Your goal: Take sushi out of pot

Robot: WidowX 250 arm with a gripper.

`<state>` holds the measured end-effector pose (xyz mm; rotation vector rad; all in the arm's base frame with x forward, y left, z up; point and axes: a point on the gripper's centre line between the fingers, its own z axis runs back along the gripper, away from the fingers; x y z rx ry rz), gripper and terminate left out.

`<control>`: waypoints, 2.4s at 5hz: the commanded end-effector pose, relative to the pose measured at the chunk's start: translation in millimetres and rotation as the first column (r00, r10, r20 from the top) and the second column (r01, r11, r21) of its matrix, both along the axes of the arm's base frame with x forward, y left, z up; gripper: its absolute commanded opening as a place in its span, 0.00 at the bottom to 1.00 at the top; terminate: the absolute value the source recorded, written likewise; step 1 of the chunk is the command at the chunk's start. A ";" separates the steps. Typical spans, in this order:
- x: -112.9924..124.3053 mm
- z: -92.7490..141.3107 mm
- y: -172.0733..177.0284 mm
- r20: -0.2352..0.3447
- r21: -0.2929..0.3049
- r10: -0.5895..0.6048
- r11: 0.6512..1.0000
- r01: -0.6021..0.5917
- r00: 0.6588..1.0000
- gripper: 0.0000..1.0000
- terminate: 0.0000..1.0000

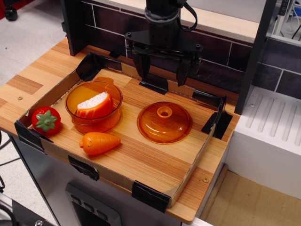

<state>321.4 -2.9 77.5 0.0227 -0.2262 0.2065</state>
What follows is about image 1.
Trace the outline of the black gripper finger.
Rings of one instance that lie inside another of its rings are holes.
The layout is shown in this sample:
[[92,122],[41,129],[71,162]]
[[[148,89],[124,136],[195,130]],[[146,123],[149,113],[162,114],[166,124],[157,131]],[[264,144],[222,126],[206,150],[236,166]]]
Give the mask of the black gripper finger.
[[183,86],[189,76],[190,69],[195,66],[195,61],[190,58],[182,58],[178,64],[176,79],[179,86]]
[[136,50],[132,51],[132,59],[138,75],[142,79],[146,79],[151,65],[151,59],[148,55],[137,52]]

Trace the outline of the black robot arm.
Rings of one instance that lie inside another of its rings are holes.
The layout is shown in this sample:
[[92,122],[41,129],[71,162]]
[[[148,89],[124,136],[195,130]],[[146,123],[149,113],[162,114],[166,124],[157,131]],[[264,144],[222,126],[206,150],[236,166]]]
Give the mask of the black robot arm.
[[148,76],[152,57],[178,62],[178,86],[186,83],[190,69],[199,64],[203,46],[185,35],[193,31],[197,23],[184,28],[181,24],[182,8],[186,8],[194,18],[198,17],[185,0],[148,0],[144,10],[148,29],[125,34],[127,50],[142,79]]

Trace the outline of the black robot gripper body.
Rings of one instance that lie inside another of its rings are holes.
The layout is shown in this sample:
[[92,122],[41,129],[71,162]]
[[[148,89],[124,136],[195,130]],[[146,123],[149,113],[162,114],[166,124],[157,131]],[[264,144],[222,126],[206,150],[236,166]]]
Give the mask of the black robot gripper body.
[[128,50],[136,63],[149,63],[152,57],[191,63],[200,61],[202,45],[190,40],[184,32],[193,31],[198,20],[191,27],[185,27],[178,17],[173,20],[147,18],[148,30],[127,32],[125,38]]

